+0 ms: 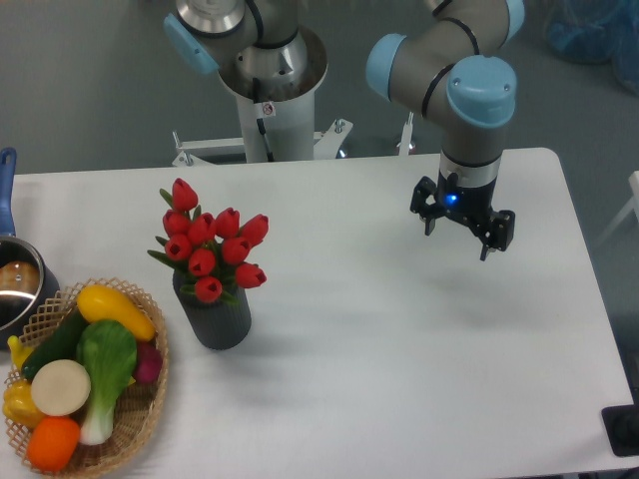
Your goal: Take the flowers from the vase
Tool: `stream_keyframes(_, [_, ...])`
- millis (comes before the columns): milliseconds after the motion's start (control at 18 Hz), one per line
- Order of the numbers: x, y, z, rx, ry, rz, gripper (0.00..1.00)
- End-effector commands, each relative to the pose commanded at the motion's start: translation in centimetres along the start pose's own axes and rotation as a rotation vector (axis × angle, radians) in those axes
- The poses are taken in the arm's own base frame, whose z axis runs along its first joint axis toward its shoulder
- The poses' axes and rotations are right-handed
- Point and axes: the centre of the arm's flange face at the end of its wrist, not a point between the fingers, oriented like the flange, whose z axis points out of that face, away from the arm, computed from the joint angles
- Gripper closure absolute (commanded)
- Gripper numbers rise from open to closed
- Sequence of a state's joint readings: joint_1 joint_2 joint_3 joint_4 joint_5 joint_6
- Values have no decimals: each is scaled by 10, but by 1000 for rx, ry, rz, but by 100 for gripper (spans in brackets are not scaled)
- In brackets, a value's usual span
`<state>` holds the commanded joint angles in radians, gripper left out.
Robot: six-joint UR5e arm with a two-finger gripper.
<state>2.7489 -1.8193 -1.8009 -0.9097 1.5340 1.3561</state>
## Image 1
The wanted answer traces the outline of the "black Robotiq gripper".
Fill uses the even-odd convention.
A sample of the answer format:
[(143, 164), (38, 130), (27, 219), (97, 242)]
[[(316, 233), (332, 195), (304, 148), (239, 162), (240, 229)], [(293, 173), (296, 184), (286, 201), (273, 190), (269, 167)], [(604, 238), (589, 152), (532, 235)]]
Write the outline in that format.
[(422, 177), (413, 189), (409, 209), (424, 223), (426, 236), (432, 234), (439, 218), (468, 228), (481, 239), (480, 259), (485, 261), (493, 251), (506, 251), (514, 237), (515, 213), (492, 208), (495, 184), (493, 178), (480, 186), (463, 186), (457, 173), (448, 177), (439, 173), (437, 182)]

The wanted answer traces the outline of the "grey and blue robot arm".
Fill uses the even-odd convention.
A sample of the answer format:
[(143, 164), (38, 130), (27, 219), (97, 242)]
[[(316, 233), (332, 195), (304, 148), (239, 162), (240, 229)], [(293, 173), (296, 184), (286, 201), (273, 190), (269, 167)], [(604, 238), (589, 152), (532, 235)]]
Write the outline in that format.
[[(433, 1), (434, 25), (416, 38), (388, 34), (365, 65), (369, 87), (443, 132), (439, 173), (414, 188), (410, 208), (432, 230), (439, 218), (468, 228), (484, 252), (506, 250), (512, 211), (492, 196), (517, 79), (496, 56), (521, 27), (519, 1)], [(247, 160), (314, 155), (315, 92), (327, 70), (320, 38), (295, 1), (180, 1), (164, 21), (175, 50), (195, 71), (232, 92)]]

